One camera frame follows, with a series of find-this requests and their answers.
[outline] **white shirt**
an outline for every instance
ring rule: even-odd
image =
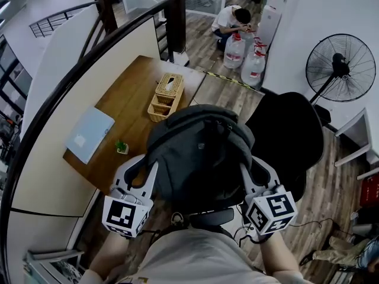
[[[220,26],[230,28],[233,25],[240,25],[236,17],[233,16],[233,8],[238,9],[241,7],[238,5],[231,5],[229,7],[225,7],[222,11],[220,11],[212,23],[212,31],[218,30]]]
[[[234,240],[194,228],[163,236],[151,246],[135,275],[118,278],[118,283],[132,284],[311,284],[299,272],[266,276],[255,270]],[[79,282],[101,283],[91,270]]]

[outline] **electric fan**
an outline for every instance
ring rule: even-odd
[[[371,50],[360,39],[335,34],[320,41],[309,55],[306,76],[319,96],[337,102],[354,101],[374,83],[376,65]]]

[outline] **black office chair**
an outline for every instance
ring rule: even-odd
[[[267,94],[246,125],[255,137],[252,154],[272,166],[294,200],[300,200],[306,171],[321,159],[324,149],[322,125],[311,103],[295,92]],[[259,170],[251,172],[265,176]]]

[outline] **fan stand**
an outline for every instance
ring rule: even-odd
[[[316,92],[316,94],[312,97],[312,99],[309,101],[310,103],[313,103],[321,94],[323,91],[329,86],[329,84],[335,79],[340,77],[342,80],[347,80],[350,73],[349,63],[345,63],[346,58],[340,54],[335,53],[333,55],[333,73],[328,78],[328,80],[324,83],[323,86]]]

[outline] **wooden floor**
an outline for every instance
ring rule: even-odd
[[[255,12],[254,20],[258,22],[258,6],[245,0],[227,0],[228,4],[239,4]],[[213,18],[197,14],[187,14],[187,53],[190,67],[198,70],[211,71],[230,78],[239,79],[238,70],[226,69],[222,66],[222,54],[216,51],[216,39],[210,32]],[[226,80],[208,76],[199,88],[193,104],[214,104],[231,109],[240,115],[240,121],[252,115],[263,94],[255,92]],[[297,224],[310,221],[321,221],[332,218],[341,229],[349,231],[350,214],[358,208],[360,184],[356,176],[363,173],[365,164],[360,160],[353,160],[339,168],[335,168],[334,161],[349,154],[339,138],[328,129],[324,129],[325,150],[321,161],[307,172],[307,189],[304,197],[297,203]],[[151,215],[144,226],[145,230],[162,230],[169,224],[171,208],[169,204],[156,196]],[[91,212],[89,223],[86,225],[78,243],[78,249],[86,253],[82,258],[82,265],[88,267],[93,256],[105,240],[108,232],[101,225],[102,199]],[[332,228],[331,220],[322,222],[319,228],[317,223],[303,227],[288,227],[283,231],[287,246],[294,253],[298,261],[314,249],[321,249]],[[144,234],[130,243],[127,253],[129,272],[134,273],[146,254],[150,234]],[[242,244],[243,250],[253,261],[254,265],[263,269],[259,246],[249,241]],[[316,284],[329,283],[336,267],[326,262],[311,262],[301,268],[304,277]]]

